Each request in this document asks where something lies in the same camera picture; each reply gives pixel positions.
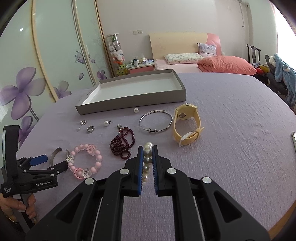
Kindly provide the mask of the person's left hand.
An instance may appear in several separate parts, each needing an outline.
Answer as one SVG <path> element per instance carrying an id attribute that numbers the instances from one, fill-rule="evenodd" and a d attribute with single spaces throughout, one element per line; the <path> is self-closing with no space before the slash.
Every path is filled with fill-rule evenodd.
<path id="1" fill-rule="evenodd" d="M 34 194 L 31 194 L 28 197 L 27 202 L 29 205 L 28 207 L 26 207 L 22 202 L 14 199 L 13 197 L 4 198 L 3 194 L 1 193 L 1 210 L 3 211 L 5 216 L 10 218 L 14 222 L 17 222 L 16 216 L 13 213 L 14 209 L 17 211 L 25 211 L 30 219 L 36 217 L 36 198 Z"/>

